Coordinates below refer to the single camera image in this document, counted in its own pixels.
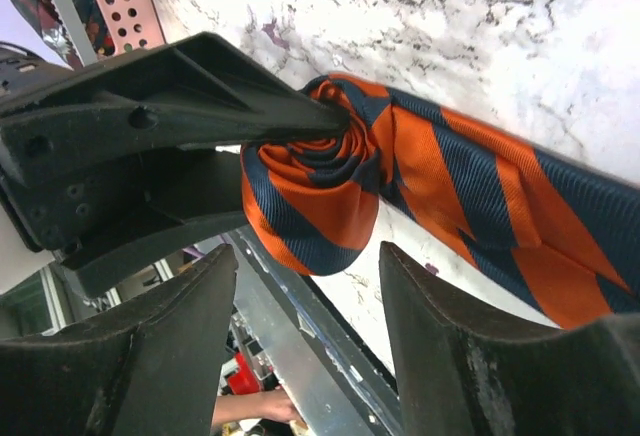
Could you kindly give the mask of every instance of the marble countertop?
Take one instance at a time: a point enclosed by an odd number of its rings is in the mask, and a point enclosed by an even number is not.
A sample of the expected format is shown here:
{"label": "marble countertop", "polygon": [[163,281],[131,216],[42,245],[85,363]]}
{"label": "marble countertop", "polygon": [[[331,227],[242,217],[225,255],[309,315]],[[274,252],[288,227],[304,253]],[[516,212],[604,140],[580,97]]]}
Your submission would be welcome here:
{"label": "marble countertop", "polygon": [[[217,32],[293,87],[347,71],[640,186],[640,0],[155,0],[167,39]],[[343,275],[316,278],[393,369],[377,251],[396,242],[479,298],[549,323],[393,208]]]}

